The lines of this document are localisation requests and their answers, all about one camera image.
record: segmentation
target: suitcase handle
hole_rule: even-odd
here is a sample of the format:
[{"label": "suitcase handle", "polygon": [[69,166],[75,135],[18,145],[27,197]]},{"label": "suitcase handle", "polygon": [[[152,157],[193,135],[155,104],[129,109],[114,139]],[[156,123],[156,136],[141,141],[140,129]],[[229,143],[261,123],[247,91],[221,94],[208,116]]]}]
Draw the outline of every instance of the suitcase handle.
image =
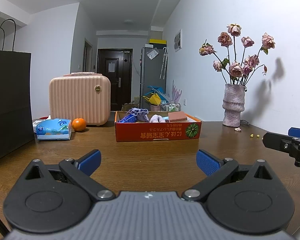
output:
[{"label": "suitcase handle", "polygon": [[71,76],[102,76],[102,74],[94,73],[94,72],[74,72],[71,74],[63,75],[64,77],[71,77]]}]

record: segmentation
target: dried pink rose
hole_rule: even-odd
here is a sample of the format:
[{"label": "dried pink rose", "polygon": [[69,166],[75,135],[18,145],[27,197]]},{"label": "dried pink rose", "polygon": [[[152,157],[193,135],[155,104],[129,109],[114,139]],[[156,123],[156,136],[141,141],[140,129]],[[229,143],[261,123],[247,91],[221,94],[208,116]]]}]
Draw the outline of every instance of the dried pink rose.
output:
[{"label": "dried pink rose", "polygon": [[259,62],[259,58],[256,54],[253,56],[249,56],[244,60],[244,64],[249,65],[251,69],[256,67],[256,65],[259,65]]},{"label": "dried pink rose", "polygon": [[239,24],[229,24],[229,26],[227,26],[228,28],[228,32],[232,35],[232,36],[240,36],[241,34],[241,26]]},{"label": "dried pink rose", "polygon": [[215,52],[216,51],[214,51],[214,49],[211,45],[206,45],[206,44],[203,44],[202,47],[199,49],[199,53],[201,56],[206,56],[209,54],[213,54]]},{"label": "dried pink rose", "polygon": [[245,48],[251,47],[254,44],[254,41],[248,36],[248,37],[243,37],[241,39],[242,44]]},{"label": "dried pink rose", "polygon": [[222,32],[220,34],[220,36],[218,37],[218,42],[220,42],[221,46],[223,47],[229,47],[230,45],[232,45],[232,39],[226,32]]},{"label": "dried pink rose", "polygon": [[229,67],[229,73],[233,77],[242,77],[242,67],[239,62],[234,61]]},{"label": "dried pink rose", "polygon": [[263,34],[262,36],[262,45],[266,49],[274,49],[275,42],[273,40],[273,37],[268,35],[268,33]]},{"label": "dried pink rose", "polygon": [[220,61],[214,61],[213,67],[217,72],[220,72],[222,68],[222,63]]},{"label": "dried pink rose", "polygon": [[252,68],[249,65],[244,65],[242,68],[242,74],[248,75],[252,71]]}]

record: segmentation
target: brown table surface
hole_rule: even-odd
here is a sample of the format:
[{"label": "brown table surface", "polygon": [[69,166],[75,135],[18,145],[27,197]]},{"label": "brown table surface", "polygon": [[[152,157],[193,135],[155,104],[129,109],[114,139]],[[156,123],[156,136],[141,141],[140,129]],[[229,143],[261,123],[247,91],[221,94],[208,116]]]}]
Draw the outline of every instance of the brown table surface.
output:
[{"label": "brown table surface", "polygon": [[222,122],[203,122],[199,140],[127,143],[115,141],[113,122],[88,129],[73,133],[70,141],[32,141],[0,159],[0,218],[5,224],[3,201],[32,159],[56,164],[66,157],[77,159],[97,148],[102,153],[102,163],[91,177],[116,194],[130,190],[177,191],[180,195],[205,178],[196,165],[198,149],[205,149],[220,159],[234,158],[241,164],[266,159],[295,202],[295,213],[287,231],[293,233],[300,225],[300,168],[294,166],[294,159],[287,154],[265,148],[262,136],[266,131],[260,128],[242,126],[242,132],[236,132]]}]

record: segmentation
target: refrigerator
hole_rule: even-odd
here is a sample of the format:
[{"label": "refrigerator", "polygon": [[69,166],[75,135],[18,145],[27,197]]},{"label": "refrigerator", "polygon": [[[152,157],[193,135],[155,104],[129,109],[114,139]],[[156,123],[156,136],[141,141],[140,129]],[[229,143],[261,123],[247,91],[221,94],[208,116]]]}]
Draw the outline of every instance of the refrigerator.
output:
[{"label": "refrigerator", "polygon": [[142,48],[141,53],[141,73],[140,73],[140,108],[150,110],[149,103],[143,98],[143,95],[150,92],[151,89],[148,86],[156,86],[162,87],[163,91],[166,91],[166,78],[163,79],[163,71],[162,77],[161,67],[163,61],[163,49],[156,49],[159,54],[150,59],[148,54],[153,50],[153,48]]}]

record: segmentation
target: ceiling light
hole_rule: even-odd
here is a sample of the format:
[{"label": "ceiling light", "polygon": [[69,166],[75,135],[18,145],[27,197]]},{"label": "ceiling light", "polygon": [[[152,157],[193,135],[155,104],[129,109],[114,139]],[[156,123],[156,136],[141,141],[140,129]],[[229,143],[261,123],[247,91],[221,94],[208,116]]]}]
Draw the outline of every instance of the ceiling light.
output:
[{"label": "ceiling light", "polygon": [[133,24],[134,22],[133,20],[125,20],[123,23],[129,25],[129,24]]}]

